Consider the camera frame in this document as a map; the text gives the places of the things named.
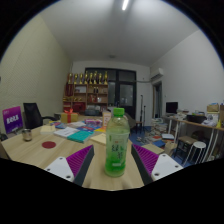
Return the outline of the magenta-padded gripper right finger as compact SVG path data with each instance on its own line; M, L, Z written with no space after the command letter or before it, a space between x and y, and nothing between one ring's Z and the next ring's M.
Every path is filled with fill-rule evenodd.
M182 169L182 166L166 153L158 155L144 147L133 144L131 154L145 185Z

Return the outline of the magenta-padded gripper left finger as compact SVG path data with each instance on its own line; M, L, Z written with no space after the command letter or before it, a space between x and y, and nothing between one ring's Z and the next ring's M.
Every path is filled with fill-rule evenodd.
M90 145L75 152L67 158L58 157L48 167L46 167L45 170L81 186L93 157L94 146Z

